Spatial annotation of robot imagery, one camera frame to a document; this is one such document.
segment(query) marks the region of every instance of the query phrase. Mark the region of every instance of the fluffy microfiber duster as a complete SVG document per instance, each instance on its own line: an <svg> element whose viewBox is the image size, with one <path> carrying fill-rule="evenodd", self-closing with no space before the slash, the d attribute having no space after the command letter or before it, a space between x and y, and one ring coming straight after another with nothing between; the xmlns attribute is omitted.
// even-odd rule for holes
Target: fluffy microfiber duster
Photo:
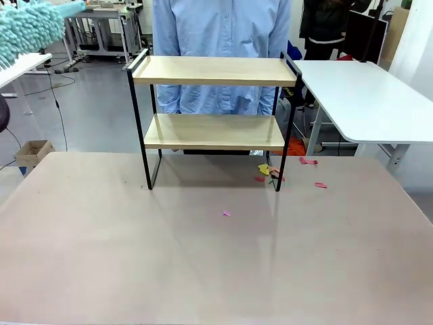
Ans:
<svg viewBox="0 0 433 325"><path fill-rule="evenodd" d="M20 54L37 52L62 39L64 18L86 10L84 1L52 5L43 0L25 3L18 0L18 8L11 5L0 10L0 68L14 64Z"/></svg>

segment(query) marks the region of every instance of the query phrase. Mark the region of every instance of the yellow paper scrap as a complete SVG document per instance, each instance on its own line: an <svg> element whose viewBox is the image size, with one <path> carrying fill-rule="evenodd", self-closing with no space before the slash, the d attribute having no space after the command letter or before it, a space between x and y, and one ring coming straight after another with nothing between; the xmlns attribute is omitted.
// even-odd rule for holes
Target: yellow paper scrap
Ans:
<svg viewBox="0 0 433 325"><path fill-rule="evenodd" d="M259 165L257 167L258 167L258 169L260 169L260 172L262 174L265 174L266 176L269 175L269 165L268 164Z"/></svg>

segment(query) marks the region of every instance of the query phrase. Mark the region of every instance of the black jacket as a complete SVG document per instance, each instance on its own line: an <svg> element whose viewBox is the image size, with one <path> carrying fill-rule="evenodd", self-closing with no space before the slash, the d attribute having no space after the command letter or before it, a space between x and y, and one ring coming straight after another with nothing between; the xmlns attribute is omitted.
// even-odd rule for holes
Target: black jacket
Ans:
<svg viewBox="0 0 433 325"><path fill-rule="evenodd" d="M304 0L304 12L299 37L316 41L341 39L346 30L349 10L364 12L371 0L342 0L328 4L328 0Z"/></svg>

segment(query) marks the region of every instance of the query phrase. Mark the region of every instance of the black metal frame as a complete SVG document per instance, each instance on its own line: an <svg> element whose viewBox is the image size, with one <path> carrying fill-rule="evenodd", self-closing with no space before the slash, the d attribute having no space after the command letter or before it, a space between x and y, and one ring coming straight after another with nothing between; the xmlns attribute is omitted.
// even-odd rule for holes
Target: black metal frame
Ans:
<svg viewBox="0 0 433 325"><path fill-rule="evenodd" d="M286 59L286 64L289 66L290 70L296 75L296 82L295 82L295 92L302 89L302 72L300 69L295 65L293 60L290 58L290 56L286 52L282 52L279 56L280 59ZM279 100L279 87L275 88L275 95L273 98L273 107L272 107L272 115L275 116L275 112L277 110L277 104ZM283 173L284 173L284 167L286 166L286 158L287 158L287 152L289 150L289 141L290 141L290 135L292 133L292 127L293 127L293 120L295 117L295 111L296 108L292 107L290 109L290 115L289 115L289 123L287 124L287 130L286 130L286 138L284 139L284 147L283 147L283 155L281 157L281 165L279 167L279 177L277 180L277 185L275 185L275 180L273 180L272 184L275 188L276 192L279 192L281 189L281 183L283 181ZM266 151L266 161L269 166L273 166L271 162L271 157L269 155L269 151Z"/></svg>
<svg viewBox="0 0 433 325"><path fill-rule="evenodd" d="M140 63L142 63L142 61L148 55L148 51L149 51L148 49L144 49L135 58L135 60L128 66L127 74L128 74L129 90L131 91L131 97L132 97L133 107L134 107L135 123L137 124L137 132L138 132L138 138L139 138L139 142L140 142L141 156L143 157L143 165L144 165L144 171L145 171L145 176L146 176L146 181L147 181L147 188L149 188L149 190L151 190L155 185L156 176L158 174L158 170L159 170L160 163L161 163L162 151L161 151L161 149L158 149L159 159L156 162L154 172L152 173L152 177L151 177L150 171L149 171L149 165L147 162L146 147L145 147L144 138L143 138L143 129L141 128L140 111L139 111L139 107L138 107L137 94L135 93L135 86L134 86L134 79L133 79L133 73L135 72L137 67L140 65ZM302 73L301 73L301 71L295 65L295 63L292 61L292 59L289 57L289 55L282 52L280 55L280 59L284 59L284 58L286 59L287 65L290 67L292 72L296 75L295 90L298 88L302 88ZM154 85L152 85L152 84L150 85L150 96L152 99L152 110L154 111L154 114L156 114L157 112L156 112L155 89L154 89ZM276 87L274 100L273 100L273 107L272 107L272 115L273 116L275 116L275 111L277 110L278 100L279 100L279 87ZM289 140L290 140L290 134L292 132L292 127L293 127L294 113L295 113L295 109L293 108L290 110L289 123L287 126L286 138L284 141L283 156L281 157L281 166L279 168L279 178L278 178L277 185L275 186L275 182L273 182L275 191L277 191L277 192L279 192L279 190L281 189L281 182L283 180L283 172L284 172L284 167L286 165L287 152L289 149ZM267 159L268 164L272 165L269 151L266 151L266 159Z"/></svg>

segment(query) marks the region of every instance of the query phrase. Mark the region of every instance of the person in black clothing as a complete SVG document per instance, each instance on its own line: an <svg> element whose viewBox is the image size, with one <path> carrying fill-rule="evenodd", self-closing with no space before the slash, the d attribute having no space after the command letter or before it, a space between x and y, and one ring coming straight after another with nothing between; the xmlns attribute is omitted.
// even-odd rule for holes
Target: person in black clothing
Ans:
<svg viewBox="0 0 433 325"><path fill-rule="evenodd" d="M349 10L364 12L371 0L304 0L300 25L301 39L305 39L304 60L329 60L334 49L341 49ZM306 106L315 99L310 91L305 96Z"/></svg>

